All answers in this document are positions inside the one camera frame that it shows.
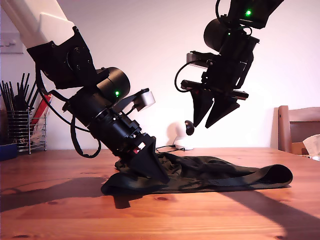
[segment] red item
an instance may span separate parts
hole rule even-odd
[[[50,103],[51,101],[51,97],[52,95],[44,95],[45,99]],[[31,127],[31,131],[34,130],[35,125],[38,123],[39,118],[41,118],[42,114],[44,113],[44,111],[46,110],[46,108],[48,107],[48,105],[46,104],[46,102],[42,99],[37,110],[35,111],[35,114],[30,122],[30,127]]]

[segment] white wall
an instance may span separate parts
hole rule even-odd
[[[123,70],[130,79],[131,93],[146,87],[152,90],[156,104],[130,116],[144,132],[156,136],[157,146],[172,140],[171,123],[193,120],[191,96],[177,92],[173,82],[186,62],[186,53],[212,52],[203,41],[203,32],[215,18],[215,0],[58,2],[79,28],[97,68],[113,66]],[[227,13],[229,2],[221,1],[221,13]],[[319,9],[318,0],[285,0],[265,29],[254,29],[253,36],[260,39],[260,44],[254,50],[255,61],[242,88],[249,98],[239,101],[238,110],[210,129],[204,127],[204,120],[193,135],[196,147],[277,147],[276,107],[320,106]],[[1,31],[14,31],[2,10]],[[187,67],[180,80],[200,81],[202,71]],[[34,77],[34,63],[28,53],[1,55],[2,80],[19,81],[23,72],[31,72]],[[46,84],[53,88],[50,81]],[[70,97],[75,90],[60,92]],[[57,99],[53,102],[56,109],[62,105]],[[63,115],[71,119],[68,113]],[[49,149],[73,149],[69,126],[53,112],[47,135]],[[78,138],[84,149],[97,147],[87,133],[78,132]]]

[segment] black cable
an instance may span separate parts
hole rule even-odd
[[[136,109],[135,105],[132,106],[131,110],[128,111],[125,115],[129,115],[130,113],[132,113],[134,110]]]
[[[250,34],[249,34],[249,36],[252,35],[252,28],[251,28],[251,27],[249,27],[249,26],[241,26],[241,27],[239,27],[237,30],[243,30],[243,29],[250,29]]]
[[[215,4],[215,15],[216,15],[216,18],[218,19],[219,23],[223,26],[225,26],[227,29],[229,29],[226,24],[224,23],[224,21],[222,21],[221,17],[220,17],[220,14],[219,14],[219,4],[220,4],[220,0],[217,0],[216,1],[216,4]]]
[[[71,126],[71,122],[68,122],[63,116],[61,116],[52,106],[51,104],[47,101],[47,99],[45,98],[43,91],[47,92],[47,90],[45,89],[44,86],[41,86],[41,83],[43,84],[42,81],[42,77],[41,77],[41,70],[40,68],[37,66],[37,64],[35,65],[35,82],[36,82],[36,87],[39,89],[39,94],[42,97],[42,99],[44,100],[44,102],[48,105],[48,107],[62,120],[64,121],[66,124],[69,124]],[[75,126],[76,129],[79,129],[81,131],[90,133],[89,130],[87,129],[83,129],[81,127]]]
[[[193,63],[196,63],[196,62],[205,62],[205,63],[206,63],[207,61],[204,60],[204,59],[198,59],[198,60],[193,60],[193,61],[187,62],[187,63],[186,63],[185,65],[183,65],[183,66],[179,69],[179,71],[176,73],[175,78],[174,78],[174,86],[175,86],[175,88],[176,88],[180,93],[187,93],[187,92],[190,92],[190,91],[192,90],[192,88],[189,89],[189,90],[181,90],[181,89],[178,88],[177,79],[178,79],[178,76],[179,76],[180,72],[181,72],[186,66],[188,66],[189,64],[193,64]]]
[[[162,149],[162,148],[166,148],[166,147],[175,148],[176,145],[160,146],[160,147],[156,147],[155,150],[156,150],[159,154],[168,154],[168,153],[172,153],[172,152],[176,152],[176,151],[185,151],[185,148],[175,149],[175,150],[171,150],[171,151],[159,151],[159,150],[158,150],[158,149]]]

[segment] green led light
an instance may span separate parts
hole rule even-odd
[[[246,15],[247,17],[250,17],[251,14],[252,14],[252,11],[251,11],[250,9],[245,12],[245,15]]]

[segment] wall outlet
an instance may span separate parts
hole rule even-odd
[[[19,32],[1,32],[0,38],[0,54],[24,54]]]

